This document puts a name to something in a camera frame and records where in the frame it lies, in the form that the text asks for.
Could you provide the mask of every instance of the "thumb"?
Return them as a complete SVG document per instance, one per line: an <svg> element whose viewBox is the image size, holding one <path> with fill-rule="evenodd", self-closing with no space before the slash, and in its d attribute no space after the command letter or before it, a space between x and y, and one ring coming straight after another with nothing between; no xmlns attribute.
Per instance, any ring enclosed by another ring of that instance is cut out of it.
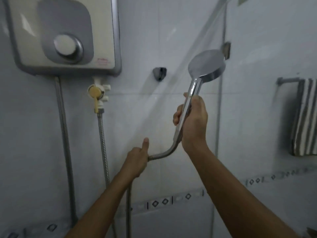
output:
<svg viewBox="0 0 317 238"><path fill-rule="evenodd" d="M149 138L145 138L142 144L142 151L147 153L147 151L149 150L149 146L150 146Z"/></svg>
<svg viewBox="0 0 317 238"><path fill-rule="evenodd" d="M202 105L200 102L200 97L198 95L192 96L192 113L201 113Z"/></svg>

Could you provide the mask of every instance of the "chrome shower head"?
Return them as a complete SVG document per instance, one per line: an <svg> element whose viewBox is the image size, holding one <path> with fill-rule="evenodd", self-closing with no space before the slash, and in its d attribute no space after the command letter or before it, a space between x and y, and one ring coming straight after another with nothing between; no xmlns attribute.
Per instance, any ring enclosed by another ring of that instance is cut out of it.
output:
<svg viewBox="0 0 317 238"><path fill-rule="evenodd" d="M184 103L182 115L175 130L173 144L167 151L150 156L148 159L149 161L167 157L176 150L182 139L182 127L185 117L189 114L192 107L192 96L199 94L203 83L210 82L221 76L225 68L226 64L224 63L224 55L220 50L204 51L191 60L188 65L188 71L192 77L192 82Z"/></svg>
<svg viewBox="0 0 317 238"><path fill-rule="evenodd" d="M203 83L215 80L226 69L224 55L220 50L207 50L196 55L188 65L192 79L201 78Z"/></svg>

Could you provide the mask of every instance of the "striped towel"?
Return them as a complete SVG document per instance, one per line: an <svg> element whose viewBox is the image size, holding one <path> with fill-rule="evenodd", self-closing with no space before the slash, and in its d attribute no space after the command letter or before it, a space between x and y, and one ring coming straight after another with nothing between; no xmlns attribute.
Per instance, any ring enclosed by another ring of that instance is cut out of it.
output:
<svg viewBox="0 0 317 238"><path fill-rule="evenodd" d="M292 131L292 154L317 155L317 81L300 80L297 96L299 105Z"/></svg>

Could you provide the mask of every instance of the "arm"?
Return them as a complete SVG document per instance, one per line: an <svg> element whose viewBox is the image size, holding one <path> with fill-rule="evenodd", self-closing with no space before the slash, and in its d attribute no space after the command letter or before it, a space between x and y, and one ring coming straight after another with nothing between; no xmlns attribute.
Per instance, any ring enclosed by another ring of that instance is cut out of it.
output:
<svg viewBox="0 0 317 238"><path fill-rule="evenodd" d="M175 125L182 109L179 106L174 115ZM207 120L203 99L194 96L192 111L183 126L182 145L232 237L298 237L257 200L209 150L206 143Z"/></svg>
<svg viewBox="0 0 317 238"><path fill-rule="evenodd" d="M109 187L65 238L105 237L124 192L147 165L148 148L149 140L145 138L142 149L133 148L128 153L120 172L114 177Z"/></svg>

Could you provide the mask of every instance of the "yellow valve handle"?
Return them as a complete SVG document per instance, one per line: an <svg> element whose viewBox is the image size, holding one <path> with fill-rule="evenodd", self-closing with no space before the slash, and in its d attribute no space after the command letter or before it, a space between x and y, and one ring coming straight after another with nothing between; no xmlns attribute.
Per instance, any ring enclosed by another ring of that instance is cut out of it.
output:
<svg viewBox="0 0 317 238"><path fill-rule="evenodd" d="M99 113L99 110L98 110L98 99L101 97L102 92L101 92L100 88L97 88L96 86L92 86L89 89L89 94L94 100L95 113L97 114L97 113Z"/></svg>

